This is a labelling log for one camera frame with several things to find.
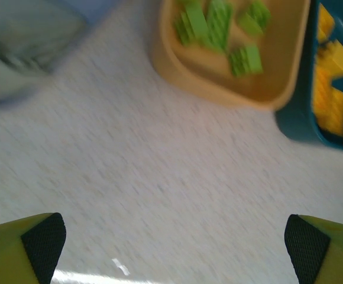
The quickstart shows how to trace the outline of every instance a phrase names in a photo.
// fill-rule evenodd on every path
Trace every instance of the teal plastic bin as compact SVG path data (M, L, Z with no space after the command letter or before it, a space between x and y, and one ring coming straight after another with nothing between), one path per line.
M321 130L311 109L313 69L319 43L316 39L320 2L335 19L330 40L338 39L343 45L343 1L313 0L300 62L296 88L291 101L275 113L280 131L288 138L310 144L326 145L343 150L343 137ZM343 91L343 78L333 81L333 87Z

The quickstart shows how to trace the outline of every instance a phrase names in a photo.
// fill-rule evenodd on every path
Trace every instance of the black rubber pad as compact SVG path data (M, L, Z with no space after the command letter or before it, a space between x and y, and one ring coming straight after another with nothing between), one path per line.
M50 284L66 239L61 214L50 215L21 239L39 284Z
M284 243L300 284L314 284L331 239L298 215L291 215Z

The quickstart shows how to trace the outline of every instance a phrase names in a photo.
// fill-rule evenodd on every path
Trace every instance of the lego brick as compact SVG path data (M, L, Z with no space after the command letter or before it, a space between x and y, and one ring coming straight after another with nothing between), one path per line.
M208 37L203 45L216 51L225 51L233 15L233 6L223 0L211 0L207 12Z
M343 92L335 88L332 88L331 107L323 129L343 137Z
M335 20L327 9L320 4L319 6L319 24L318 24L318 41L323 43L329 39L335 27Z
M239 16L237 24L250 36L259 36L264 33L270 22L271 14L265 4L254 1L248 9Z
M174 23L174 27L178 33L180 42L186 46L195 41L194 32L192 30L189 18L185 12L182 12Z
M199 2L190 2L185 6L185 9L195 38L198 40L206 38L208 26L201 4Z
M197 0L178 0L178 2L180 2L183 5L186 5L191 2L197 2Z
M260 74L263 72L260 52L256 44L250 44L232 52L229 63L235 76Z
M318 65L326 68L333 79L343 77L343 45L335 40L320 48Z
M319 126L323 127L322 119L328 114L332 100L332 77L325 68L317 65L314 76L312 110Z

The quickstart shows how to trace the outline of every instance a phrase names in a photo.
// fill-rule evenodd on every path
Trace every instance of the speckled floor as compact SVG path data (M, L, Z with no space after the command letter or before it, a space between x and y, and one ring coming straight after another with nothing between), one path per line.
M55 283L297 283L284 226L343 222L343 152L168 85L148 58L157 8L123 1L52 83L0 107L0 223L63 214Z

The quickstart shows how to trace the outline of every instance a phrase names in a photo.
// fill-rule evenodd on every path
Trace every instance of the toy bin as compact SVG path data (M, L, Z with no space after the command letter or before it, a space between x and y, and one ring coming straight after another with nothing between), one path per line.
M206 11L211 0L202 0ZM226 105L248 105L279 109L291 98L302 52L310 0L263 0L271 20L264 35L250 36L237 26L237 17L251 1L227 0L231 18L226 53L199 44L184 46L174 29L183 9L178 0L163 0L153 49L153 65L168 82L210 101ZM258 45L263 73L235 77L228 53L244 45Z
M281 132L288 138L343 149L343 136L320 129L311 107L315 56L319 48L317 26L320 3L335 20L335 27L329 40L337 39L343 45L343 2L337 0L322 0L321 2L313 0L310 6L308 28L296 89L291 101L276 112L276 121ZM332 86L343 92L343 78L333 80Z

